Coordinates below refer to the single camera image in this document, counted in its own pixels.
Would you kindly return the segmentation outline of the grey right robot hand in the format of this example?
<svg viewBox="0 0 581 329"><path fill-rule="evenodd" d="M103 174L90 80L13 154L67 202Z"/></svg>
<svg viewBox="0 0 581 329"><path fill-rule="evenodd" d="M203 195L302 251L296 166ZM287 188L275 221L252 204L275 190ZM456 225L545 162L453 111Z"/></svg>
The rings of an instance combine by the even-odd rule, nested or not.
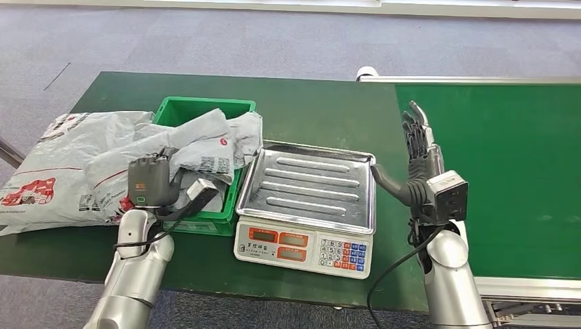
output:
<svg viewBox="0 0 581 329"><path fill-rule="evenodd" d="M401 114L401 127L408 151L408 175L404 183L389 176L380 164L373 164L375 183L410 208L429 204L427 181L443 172L441 148L423 109L415 101Z"/></svg>

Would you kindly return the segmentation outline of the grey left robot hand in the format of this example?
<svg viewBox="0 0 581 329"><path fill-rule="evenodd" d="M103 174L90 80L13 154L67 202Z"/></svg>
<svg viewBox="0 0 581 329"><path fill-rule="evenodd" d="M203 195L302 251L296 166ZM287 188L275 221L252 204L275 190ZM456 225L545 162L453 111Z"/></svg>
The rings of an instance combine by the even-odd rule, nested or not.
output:
<svg viewBox="0 0 581 329"><path fill-rule="evenodd" d="M170 159L176 152L177 148L164 147L129 162L128 197L135 207L160 208L178 200L181 180L170 178Z"/></svg>

